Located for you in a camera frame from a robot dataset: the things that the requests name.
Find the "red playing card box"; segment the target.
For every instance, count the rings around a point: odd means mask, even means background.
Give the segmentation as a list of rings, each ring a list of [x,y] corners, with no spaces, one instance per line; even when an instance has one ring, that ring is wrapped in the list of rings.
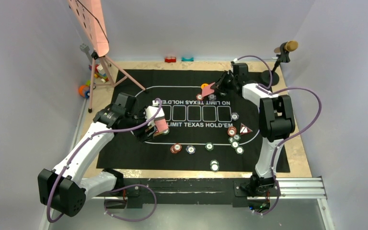
[[[159,120],[154,119],[150,121],[145,131],[146,134],[154,138],[156,136],[163,135],[163,131],[165,131],[166,129],[169,129],[169,127],[166,120],[163,118]]]

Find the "red-backed card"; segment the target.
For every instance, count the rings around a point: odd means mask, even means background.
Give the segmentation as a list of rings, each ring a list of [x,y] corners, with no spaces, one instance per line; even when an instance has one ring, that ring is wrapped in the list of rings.
[[[209,96],[210,94],[213,94],[215,91],[215,89],[213,89],[214,85],[215,85],[215,82],[210,83],[208,87],[202,89],[201,95],[203,97],[206,97],[206,96]]]

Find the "red chips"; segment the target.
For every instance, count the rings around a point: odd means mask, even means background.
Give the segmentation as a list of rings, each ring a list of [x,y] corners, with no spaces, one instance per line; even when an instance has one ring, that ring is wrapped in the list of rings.
[[[198,101],[202,101],[202,100],[204,99],[204,97],[203,97],[201,94],[197,94],[197,95],[196,95],[196,99],[197,99]]]
[[[227,134],[231,137],[235,136],[237,134],[237,129],[232,126],[228,128]]]

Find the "red chip stack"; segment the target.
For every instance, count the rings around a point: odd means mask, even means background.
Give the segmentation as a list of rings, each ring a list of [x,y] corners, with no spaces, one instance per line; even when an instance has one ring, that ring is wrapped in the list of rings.
[[[176,154],[178,152],[180,152],[182,150],[182,145],[176,143],[176,144],[173,144],[171,147],[170,147],[170,151],[171,153],[173,154]]]

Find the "blue chip stack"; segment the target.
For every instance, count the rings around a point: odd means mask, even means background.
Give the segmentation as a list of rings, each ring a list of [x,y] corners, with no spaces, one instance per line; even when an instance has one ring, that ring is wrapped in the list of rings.
[[[192,145],[188,145],[188,146],[186,147],[186,151],[187,151],[187,153],[188,153],[188,154],[194,154],[194,153],[196,152],[196,149],[195,149],[195,147],[194,147],[194,146],[192,146]]]

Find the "green chips group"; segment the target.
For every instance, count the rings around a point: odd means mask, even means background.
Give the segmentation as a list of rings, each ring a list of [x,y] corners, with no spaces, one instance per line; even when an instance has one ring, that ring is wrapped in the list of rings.
[[[229,142],[231,147],[235,149],[236,153],[242,155],[244,153],[244,149],[239,143],[240,139],[241,139],[240,135],[235,134],[234,136],[229,138]]]

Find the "green chip stack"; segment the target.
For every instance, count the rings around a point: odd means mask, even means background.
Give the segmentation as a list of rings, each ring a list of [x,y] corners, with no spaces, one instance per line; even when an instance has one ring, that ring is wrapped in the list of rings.
[[[212,150],[214,149],[214,145],[213,145],[213,143],[211,143],[211,142],[206,143],[206,144],[205,144],[205,149],[206,149],[207,151],[212,151]]]

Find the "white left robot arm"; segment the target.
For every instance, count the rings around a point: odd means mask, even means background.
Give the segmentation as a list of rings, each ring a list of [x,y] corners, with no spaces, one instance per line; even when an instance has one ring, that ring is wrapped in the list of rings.
[[[43,169],[38,177],[40,202],[46,205],[48,222],[55,223],[63,215],[77,215],[85,202],[103,193],[122,195],[141,188],[141,184],[124,182],[124,175],[114,169],[103,169],[97,176],[84,178],[99,152],[117,133],[131,133],[145,141],[156,132],[167,129],[162,100],[156,98],[138,114],[132,112],[136,97],[120,93],[116,100],[96,113],[88,131],[70,153],[53,169]]]

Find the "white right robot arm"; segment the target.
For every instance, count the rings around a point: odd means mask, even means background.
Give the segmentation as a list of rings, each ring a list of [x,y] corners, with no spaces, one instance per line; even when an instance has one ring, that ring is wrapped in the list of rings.
[[[232,69],[224,72],[214,83],[204,87],[213,93],[236,93],[259,108],[259,132],[262,147],[250,182],[243,190],[253,195],[262,195],[275,186],[276,166],[285,140],[295,131],[291,98],[265,89],[252,80],[247,81],[248,66],[232,63]]]

